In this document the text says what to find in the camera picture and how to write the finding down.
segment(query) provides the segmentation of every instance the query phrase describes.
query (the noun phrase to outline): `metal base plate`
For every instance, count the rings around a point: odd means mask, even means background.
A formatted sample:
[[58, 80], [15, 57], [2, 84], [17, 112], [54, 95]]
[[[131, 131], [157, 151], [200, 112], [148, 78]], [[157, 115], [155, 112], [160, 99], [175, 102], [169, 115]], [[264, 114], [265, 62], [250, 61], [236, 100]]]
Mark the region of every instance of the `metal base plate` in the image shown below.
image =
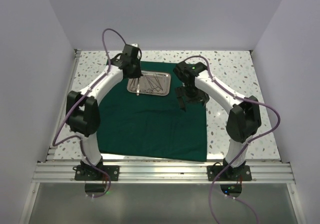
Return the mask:
[[[222, 171], [223, 168], [224, 168], [223, 165], [207, 166], [206, 170], [207, 170], [207, 174], [208, 174], [208, 180], [213, 181], [215, 176], [218, 175], [219, 172]], [[229, 178], [229, 177], [227, 177], [227, 175], [225, 173], [223, 173], [219, 177], [218, 180], [219, 181], [238, 181], [240, 177], [242, 177], [242, 181], [251, 181], [252, 180], [251, 170], [248, 165], [245, 165], [243, 167], [243, 169], [240, 171], [239, 175], [234, 176], [232, 178]]]
[[[118, 165], [120, 183], [143, 184], [208, 184], [207, 166], [216, 163], [173, 161], [166, 159], [142, 160], [104, 160], [104, 166]], [[74, 180], [73, 167], [79, 165], [78, 160], [47, 161], [38, 163], [32, 182], [41, 183], [77, 183]], [[279, 161], [248, 160], [251, 168], [252, 184], [262, 183], [295, 183], [290, 164]]]
[[[103, 171], [105, 171], [109, 176], [110, 176], [110, 180], [111, 181], [117, 181], [118, 178], [119, 178], [119, 170], [120, 170], [120, 167], [118, 165], [103, 165], [101, 167], [101, 169]], [[78, 173], [78, 171], [76, 171], [75, 173], [75, 178], [74, 180], [85, 180], [85, 181], [94, 181], [94, 180], [103, 180], [103, 176], [101, 177], [96, 177], [96, 176], [92, 176], [89, 174], [86, 174], [86, 173]]]

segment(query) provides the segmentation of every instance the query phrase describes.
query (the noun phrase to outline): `metal frame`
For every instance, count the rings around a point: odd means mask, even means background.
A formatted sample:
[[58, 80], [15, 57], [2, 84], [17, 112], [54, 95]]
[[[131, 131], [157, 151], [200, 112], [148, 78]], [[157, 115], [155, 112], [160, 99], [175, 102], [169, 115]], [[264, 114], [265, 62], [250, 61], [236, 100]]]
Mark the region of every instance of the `metal frame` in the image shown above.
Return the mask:
[[40, 183], [31, 183], [29, 192], [28, 192], [28, 196], [26, 197], [26, 203], [24, 204], [24, 210], [22, 212], [22, 215], [20, 217], [20, 221], [19, 224], [28, 224], [30, 217], [31, 217], [31, 213], [32, 213], [32, 209], [34, 208], [34, 203], [36, 200], [36, 196], [39, 190], [39, 186]]
[[[50, 143], [52, 143], [53, 141], [53, 138], [54, 138], [54, 135], [56, 134], [56, 131], [59, 127], [59, 124], [61, 123], [62, 119], [63, 119], [63, 111], [65, 110], [65, 107], [66, 107], [66, 104], [67, 104], [67, 95], [68, 95], [68, 92], [70, 91], [71, 87], [72, 87], [72, 84], [74, 82], [74, 76], [75, 76], [75, 72], [77, 70], [77, 67], [78, 67], [78, 63], [79, 63], [79, 60], [80, 60], [80, 57], [81, 57], [81, 51], [82, 50], [74, 50], [74, 61], [73, 61], [73, 64], [72, 64], [72, 70], [71, 70], [71, 73], [70, 73], [70, 77], [69, 77], [69, 82], [68, 82], [68, 85], [65, 89], [65, 93], [64, 93], [64, 98], [62, 100], [62, 104], [60, 106], [60, 110], [59, 110], [59, 115], [58, 115], [58, 119], [55, 123], [55, 126], [54, 126], [54, 131], [52, 132], [52, 137], [50, 139]], [[55, 155], [55, 152], [52, 150], [55, 150], [57, 147], [53, 147], [52, 145], [50, 145], [50, 148], [49, 148], [49, 152], [48, 152], [48, 156], [47, 156], [47, 160], [48, 160], [48, 157], [50, 154], [53, 154], [52, 157], [54, 157]]]
[[[194, 163], [167, 160], [108, 160], [103, 163], [104, 165], [120, 166], [119, 179], [115, 183], [208, 184], [210, 181], [207, 178], [207, 166], [213, 165], [216, 161]], [[75, 173], [72, 168], [78, 164], [79, 161], [61, 160], [39, 163], [35, 169], [32, 181], [42, 183], [75, 183]], [[295, 182], [290, 164], [247, 161], [247, 165], [250, 166], [252, 172], [252, 182], [247, 183]]]
[[297, 188], [295, 184], [287, 184], [288, 192], [290, 195], [291, 203], [296, 214], [296, 219], [299, 224], [307, 224], [306, 217], [304, 215], [302, 205], [298, 196]]

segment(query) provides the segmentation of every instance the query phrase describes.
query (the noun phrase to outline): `terrazzo tabletop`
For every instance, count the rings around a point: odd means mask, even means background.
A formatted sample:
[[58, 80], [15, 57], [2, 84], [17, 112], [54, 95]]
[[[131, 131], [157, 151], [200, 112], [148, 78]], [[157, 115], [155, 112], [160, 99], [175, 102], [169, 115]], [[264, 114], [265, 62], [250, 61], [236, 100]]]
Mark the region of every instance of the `terrazzo tabletop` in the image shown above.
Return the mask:
[[[114, 57], [120, 51], [110, 51]], [[212, 73], [231, 88], [246, 96], [254, 95], [263, 102], [255, 69], [248, 51], [143, 51], [142, 61], [179, 63], [192, 55], [201, 55], [208, 59]], [[104, 51], [82, 51], [74, 76], [72, 90], [79, 91], [90, 84], [106, 65]], [[195, 64], [200, 59], [188, 60]], [[226, 132], [227, 113], [212, 98], [206, 105], [207, 122], [207, 159], [223, 159], [228, 150], [229, 136]], [[262, 126], [257, 134], [271, 129], [269, 117], [264, 107], [260, 108]], [[58, 140], [72, 135], [65, 125]], [[262, 137], [248, 147], [247, 159], [280, 160], [276, 141], [273, 134]], [[104, 159], [154, 159], [136, 156], [121, 156], [103, 154]], [[80, 147], [77, 140], [69, 140], [61, 144], [54, 152], [54, 159], [81, 159]]]

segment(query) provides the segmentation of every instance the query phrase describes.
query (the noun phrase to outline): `metal tray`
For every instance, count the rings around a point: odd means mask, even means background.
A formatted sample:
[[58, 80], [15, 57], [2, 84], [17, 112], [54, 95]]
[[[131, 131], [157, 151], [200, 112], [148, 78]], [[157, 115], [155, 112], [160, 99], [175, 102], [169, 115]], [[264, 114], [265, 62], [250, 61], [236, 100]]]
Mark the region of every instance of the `metal tray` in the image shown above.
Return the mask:
[[138, 79], [129, 79], [127, 90], [131, 93], [166, 96], [170, 91], [171, 75], [165, 72], [142, 71]]

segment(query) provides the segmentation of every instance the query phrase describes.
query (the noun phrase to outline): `white wall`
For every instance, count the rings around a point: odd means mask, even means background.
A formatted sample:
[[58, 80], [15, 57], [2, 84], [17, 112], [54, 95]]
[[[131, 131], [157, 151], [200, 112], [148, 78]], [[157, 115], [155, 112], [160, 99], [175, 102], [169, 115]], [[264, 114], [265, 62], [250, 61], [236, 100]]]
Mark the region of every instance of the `white wall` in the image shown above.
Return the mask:
[[253, 60], [265, 101], [282, 116], [282, 159], [292, 164], [308, 223], [319, 223], [320, 0], [283, 0]]
[[[103, 49], [101, 32], [151, 49], [252, 50], [281, 0], [50, 0], [74, 48]], [[108, 35], [108, 46], [121, 42]]]
[[49, 0], [0, 0], [0, 222], [17, 223], [48, 150], [73, 49]]

